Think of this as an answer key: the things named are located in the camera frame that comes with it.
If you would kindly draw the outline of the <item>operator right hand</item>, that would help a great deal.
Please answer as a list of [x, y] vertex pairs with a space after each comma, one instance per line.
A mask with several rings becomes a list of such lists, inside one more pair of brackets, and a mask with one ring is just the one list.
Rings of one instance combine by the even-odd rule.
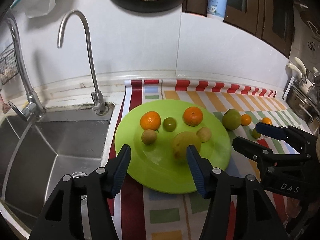
[[291, 218], [296, 218], [302, 207], [299, 205], [300, 200], [293, 199], [293, 198], [287, 198], [287, 206], [286, 206], [286, 214]]

